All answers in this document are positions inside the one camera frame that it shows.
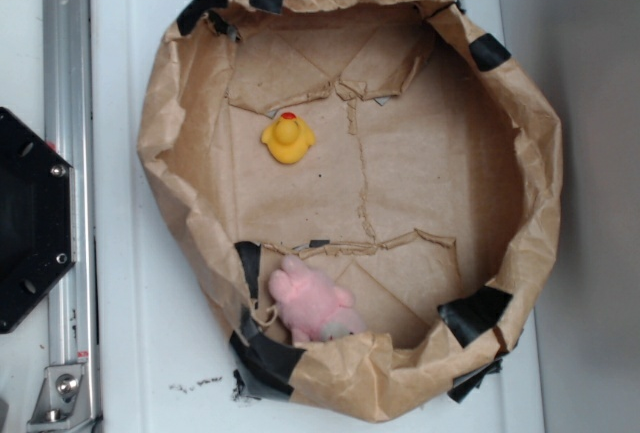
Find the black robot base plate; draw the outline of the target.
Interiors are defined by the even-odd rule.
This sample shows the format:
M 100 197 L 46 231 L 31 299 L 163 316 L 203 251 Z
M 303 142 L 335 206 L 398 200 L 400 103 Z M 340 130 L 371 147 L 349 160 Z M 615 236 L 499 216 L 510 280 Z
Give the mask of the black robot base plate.
M 9 334 L 75 263 L 73 167 L 1 109 L 1 332 Z

